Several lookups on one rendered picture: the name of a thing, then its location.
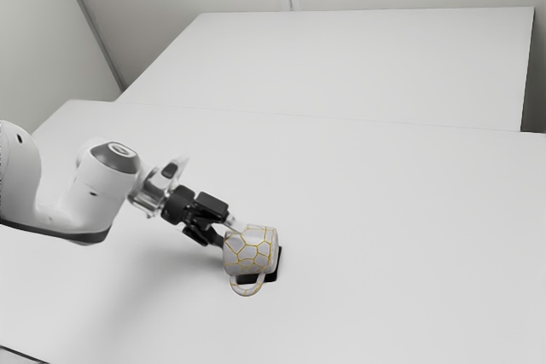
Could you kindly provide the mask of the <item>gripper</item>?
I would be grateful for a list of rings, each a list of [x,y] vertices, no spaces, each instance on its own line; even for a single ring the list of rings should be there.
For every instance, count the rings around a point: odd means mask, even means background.
[[[247,224],[229,212],[229,205],[216,197],[195,192],[184,185],[174,189],[161,212],[167,222],[184,223],[183,234],[201,246],[224,246],[224,237],[212,223],[220,223],[232,232],[243,232]]]

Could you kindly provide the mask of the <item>white mug with gold lines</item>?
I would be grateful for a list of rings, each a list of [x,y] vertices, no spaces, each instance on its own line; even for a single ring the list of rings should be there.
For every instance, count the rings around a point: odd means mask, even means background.
[[[241,233],[224,235],[223,266],[229,276],[232,290],[242,297],[256,294],[263,286],[266,275],[273,274],[280,254],[278,232],[275,228],[247,225]],[[237,278],[256,274],[251,287],[243,287]]]

